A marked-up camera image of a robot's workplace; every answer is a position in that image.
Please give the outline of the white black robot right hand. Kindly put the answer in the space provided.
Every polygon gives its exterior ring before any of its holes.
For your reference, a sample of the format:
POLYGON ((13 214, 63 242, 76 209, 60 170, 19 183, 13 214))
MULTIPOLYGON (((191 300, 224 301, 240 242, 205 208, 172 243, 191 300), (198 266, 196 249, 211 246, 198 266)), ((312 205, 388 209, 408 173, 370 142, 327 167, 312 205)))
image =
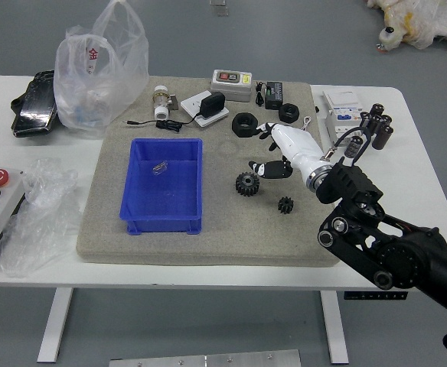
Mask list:
POLYGON ((322 149, 307 131, 277 123, 265 123, 258 130, 263 131, 261 139, 271 136, 273 144, 269 148, 279 148, 281 161, 257 163, 249 166, 258 176, 266 179, 284 179, 291 176, 293 169, 300 171, 302 180, 311 192, 315 192, 331 171, 332 166, 323 156, 322 149))

